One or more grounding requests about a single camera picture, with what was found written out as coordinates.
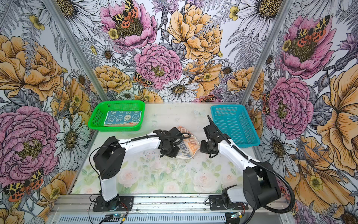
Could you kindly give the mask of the teal plastic basket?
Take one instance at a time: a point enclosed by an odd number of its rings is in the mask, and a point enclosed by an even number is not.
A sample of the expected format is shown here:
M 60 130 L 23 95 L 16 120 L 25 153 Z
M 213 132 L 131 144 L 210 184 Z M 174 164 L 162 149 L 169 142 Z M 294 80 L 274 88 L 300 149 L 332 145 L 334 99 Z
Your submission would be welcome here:
M 215 125 L 240 148 L 258 146 L 260 138 L 243 105 L 213 105 L 211 116 Z

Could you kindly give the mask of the blue bunny towel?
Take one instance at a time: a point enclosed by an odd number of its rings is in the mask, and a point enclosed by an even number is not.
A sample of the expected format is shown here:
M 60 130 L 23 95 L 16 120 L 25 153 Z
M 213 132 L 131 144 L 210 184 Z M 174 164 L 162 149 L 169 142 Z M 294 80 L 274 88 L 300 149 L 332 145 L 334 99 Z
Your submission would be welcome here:
M 104 126 L 133 127 L 139 124 L 141 115 L 141 111 L 109 111 Z

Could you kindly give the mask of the green plastic basket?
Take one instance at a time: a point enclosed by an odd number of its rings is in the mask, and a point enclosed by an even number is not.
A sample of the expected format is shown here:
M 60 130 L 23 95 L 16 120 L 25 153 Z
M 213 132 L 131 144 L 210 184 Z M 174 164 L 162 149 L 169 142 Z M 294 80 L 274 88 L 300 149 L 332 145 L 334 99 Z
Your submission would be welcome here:
M 140 100 L 105 101 L 96 106 L 88 127 L 101 132 L 134 132 L 141 129 L 145 103 Z

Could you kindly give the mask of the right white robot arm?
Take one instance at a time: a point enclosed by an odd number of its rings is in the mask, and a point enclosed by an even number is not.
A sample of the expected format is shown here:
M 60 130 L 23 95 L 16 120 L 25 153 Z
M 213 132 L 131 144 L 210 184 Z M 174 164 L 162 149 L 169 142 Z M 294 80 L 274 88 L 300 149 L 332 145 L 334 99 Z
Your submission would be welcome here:
M 209 125 L 204 127 L 207 137 L 200 144 L 200 152 L 214 158 L 226 157 L 242 171 L 242 184 L 232 185 L 222 192 L 222 200 L 227 208 L 241 202 L 257 210 L 281 198 L 277 177 L 270 172 L 270 166 L 250 157 L 242 151 L 230 137 L 220 131 L 208 116 Z

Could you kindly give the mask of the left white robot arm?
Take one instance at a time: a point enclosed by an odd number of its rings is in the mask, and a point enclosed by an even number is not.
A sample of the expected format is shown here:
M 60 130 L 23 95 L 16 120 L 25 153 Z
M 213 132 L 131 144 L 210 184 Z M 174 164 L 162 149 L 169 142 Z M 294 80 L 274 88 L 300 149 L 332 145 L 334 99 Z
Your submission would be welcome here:
M 125 156 L 149 149 L 159 149 L 160 156 L 175 158 L 179 144 L 191 138 L 190 133 L 182 133 L 174 127 L 169 131 L 154 130 L 145 136 L 133 139 L 108 138 L 93 156 L 100 179 L 100 196 L 95 199 L 93 211 L 131 211 L 133 196 L 120 197 L 117 191 L 117 174 L 122 168 Z

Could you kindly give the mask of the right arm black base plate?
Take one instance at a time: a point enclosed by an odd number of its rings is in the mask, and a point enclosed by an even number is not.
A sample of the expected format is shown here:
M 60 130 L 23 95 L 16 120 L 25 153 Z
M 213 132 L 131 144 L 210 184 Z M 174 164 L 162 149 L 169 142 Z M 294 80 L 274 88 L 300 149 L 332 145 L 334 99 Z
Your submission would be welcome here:
M 210 207 L 211 211 L 246 211 L 249 209 L 247 204 L 242 202 L 232 203 L 223 195 L 210 195 L 205 204 Z

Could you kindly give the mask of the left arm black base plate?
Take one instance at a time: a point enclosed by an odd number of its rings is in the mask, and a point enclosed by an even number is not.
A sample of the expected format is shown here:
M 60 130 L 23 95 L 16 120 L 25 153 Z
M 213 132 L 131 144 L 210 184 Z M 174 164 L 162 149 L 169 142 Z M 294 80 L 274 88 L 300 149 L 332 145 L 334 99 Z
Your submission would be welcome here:
M 134 196 L 116 196 L 110 201 L 105 201 L 102 196 L 95 199 L 93 206 L 94 212 L 110 212 L 110 211 L 131 211 Z

